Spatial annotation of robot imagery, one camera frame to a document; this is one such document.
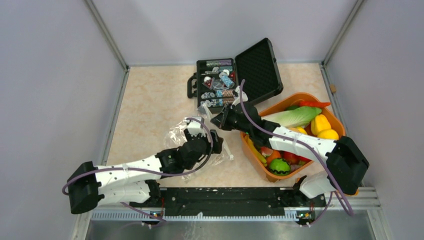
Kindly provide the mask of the clear zip top bag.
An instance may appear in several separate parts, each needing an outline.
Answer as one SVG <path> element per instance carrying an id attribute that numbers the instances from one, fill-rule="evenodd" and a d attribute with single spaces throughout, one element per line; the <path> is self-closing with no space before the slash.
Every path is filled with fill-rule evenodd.
<path id="1" fill-rule="evenodd" d="M 231 163 L 235 157 L 227 141 L 211 123 L 213 114 L 207 103 L 202 103 L 193 116 L 185 117 L 181 122 L 171 127 L 164 137 L 166 148 L 179 148 L 181 155 L 188 158 L 184 163 L 187 170 L 181 178 L 186 182 L 200 176 L 209 168 Z"/>

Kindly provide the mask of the toy watermelon slice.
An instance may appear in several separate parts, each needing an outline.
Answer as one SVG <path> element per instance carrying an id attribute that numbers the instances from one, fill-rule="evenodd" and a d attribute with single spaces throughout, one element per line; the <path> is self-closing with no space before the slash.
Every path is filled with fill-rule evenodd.
<path id="1" fill-rule="evenodd" d="M 264 158 L 267 158 L 273 154 L 274 150 L 265 146 L 260 148 L 260 153 Z"/>

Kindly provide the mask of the toy red chili pepper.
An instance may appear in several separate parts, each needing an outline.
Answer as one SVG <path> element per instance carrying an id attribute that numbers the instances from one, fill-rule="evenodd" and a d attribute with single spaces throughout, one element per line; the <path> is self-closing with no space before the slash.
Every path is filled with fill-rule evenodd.
<path id="1" fill-rule="evenodd" d="M 331 105 L 330 102 L 317 102 L 317 101 L 300 101 L 299 102 L 299 106 L 300 107 L 312 107 L 312 108 L 326 108 L 329 107 Z"/>

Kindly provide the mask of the toy peach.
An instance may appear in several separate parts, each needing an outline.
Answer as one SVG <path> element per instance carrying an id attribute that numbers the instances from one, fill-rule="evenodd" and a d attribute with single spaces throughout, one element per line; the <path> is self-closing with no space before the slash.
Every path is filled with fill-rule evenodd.
<path id="1" fill-rule="evenodd" d="M 308 132 L 304 128 L 300 127 L 300 126 L 298 126 L 298 127 L 289 127 L 288 129 L 291 130 L 291 131 L 293 131 L 293 132 L 296 132 L 296 133 L 308 135 Z"/>

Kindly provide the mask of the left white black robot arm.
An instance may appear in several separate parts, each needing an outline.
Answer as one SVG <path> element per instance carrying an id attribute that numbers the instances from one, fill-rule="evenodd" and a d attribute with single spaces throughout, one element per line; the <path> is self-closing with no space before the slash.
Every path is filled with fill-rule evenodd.
<path id="1" fill-rule="evenodd" d="M 158 180 L 189 175 L 202 168 L 214 154 L 223 150 L 224 139 L 216 130 L 192 135 L 183 145 L 154 155 L 112 166 L 82 163 L 67 179 L 62 192 L 68 196 L 73 215 L 115 203 L 145 203 L 154 207 L 160 202 Z"/>

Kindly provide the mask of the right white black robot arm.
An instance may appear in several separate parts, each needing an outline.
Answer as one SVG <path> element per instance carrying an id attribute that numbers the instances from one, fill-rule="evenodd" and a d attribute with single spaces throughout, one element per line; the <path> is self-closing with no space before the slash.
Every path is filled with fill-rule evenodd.
<path id="1" fill-rule="evenodd" d="M 211 123 L 224 131 L 246 133 L 256 145 L 319 162 L 324 170 L 301 179 L 293 192 L 299 206 L 307 206 L 318 195 L 333 191 L 354 195 L 369 168 L 368 160 L 350 137 L 324 139 L 289 130 L 263 119 L 249 103 L 225 106 Z"/>

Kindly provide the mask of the black poker chip case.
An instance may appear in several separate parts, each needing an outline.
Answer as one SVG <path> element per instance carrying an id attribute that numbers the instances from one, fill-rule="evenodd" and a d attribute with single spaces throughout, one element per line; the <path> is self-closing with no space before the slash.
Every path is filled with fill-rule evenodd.
<path id="1" fill-rule="evenodd" d="M 187 81 L 187 97 L 219 113 L 234 100 L 234 90 L 244 82 L 243 92 L 252 104 L 279 95 L 284 87 L 272 42 L 263 38 L 233 58 L 204 59 Z"/>

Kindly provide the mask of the toy yellow banana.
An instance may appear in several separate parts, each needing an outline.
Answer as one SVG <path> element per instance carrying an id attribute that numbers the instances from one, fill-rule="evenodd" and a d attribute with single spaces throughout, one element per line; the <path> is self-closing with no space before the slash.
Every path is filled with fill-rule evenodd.
<path id="1" fill-rule="evenodd" d="M 254 156 L 260 161 L 260 163 L 264 166 L 267 167 L 267 160 L 264 158 L 264 156 L 256 149 L 254 143 L 252 142 L 252 140 L 246 136 L 245 141 L 249 147 L 249 149 L 251 150 L 251 152 L 254 154 Z"/>

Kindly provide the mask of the toy orange fruit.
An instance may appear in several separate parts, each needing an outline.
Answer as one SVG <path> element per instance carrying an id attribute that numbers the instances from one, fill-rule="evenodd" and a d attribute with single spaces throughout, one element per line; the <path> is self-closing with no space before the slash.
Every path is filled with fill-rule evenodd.
<path id="1" fill-rule="evenodd" d="M 271 162 L 272 162 L 274 159 L 281 159 L 281 158 L 282 158 L 282 155 L 281 155 L 280 151 L 278 151 L 278 150 L 273 150 L 273 152 L 272 152 L 269 156 L 267 156 L 267 157 L 265 158 L 265 160 L 266 160 L 267 165 L 270 165 L 270 164 L 271 164 Z"/>

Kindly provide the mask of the toy green white cabbage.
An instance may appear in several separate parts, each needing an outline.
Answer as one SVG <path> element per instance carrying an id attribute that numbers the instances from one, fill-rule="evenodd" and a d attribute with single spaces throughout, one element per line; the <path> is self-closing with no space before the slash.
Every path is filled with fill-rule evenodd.
<path id="1" fill-rule="evenodd" d="M 322 113 L 318 107 L 301 106 L 293 110 L 285 110 L 263 116 L 262 119 L 280 124 L 282 127 L 307 126 L 316 116 Z"/>

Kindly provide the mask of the toy red apple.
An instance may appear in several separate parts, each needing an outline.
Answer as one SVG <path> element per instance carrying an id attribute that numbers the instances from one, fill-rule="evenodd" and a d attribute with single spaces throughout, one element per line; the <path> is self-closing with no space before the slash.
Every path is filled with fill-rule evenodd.
<path id="1" fill-rule="evenodd" d="M 287 151 L 282 152 L 282 157 L 290 165 L 298 165 L 300 161 L 297 155 Z"/>

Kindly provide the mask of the toy yellow bell pepper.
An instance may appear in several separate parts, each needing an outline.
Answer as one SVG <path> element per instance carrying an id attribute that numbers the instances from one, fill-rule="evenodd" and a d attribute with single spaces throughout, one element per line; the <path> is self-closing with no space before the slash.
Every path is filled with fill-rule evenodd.
<path id="1" fill-rule="evenodd" d="M 310 123 L 310 130 L 317 136 L 320 132 L 331 129 L 332 126 L 327 117 L 323 114 L 317 115 Z"/>

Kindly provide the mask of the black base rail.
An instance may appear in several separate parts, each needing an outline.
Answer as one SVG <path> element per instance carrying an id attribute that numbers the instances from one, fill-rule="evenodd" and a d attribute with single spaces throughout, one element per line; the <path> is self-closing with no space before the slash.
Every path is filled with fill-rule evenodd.
<path id="1" fill-rule="evenodd" d="M 324 195 L 312 199 L 292 188 L 280 187 L 169 187 L 139 206 L 164 209 L 168 217 L 265 217 L 283 216 L 288 208 L 320 208 L 327 204 Z"/>

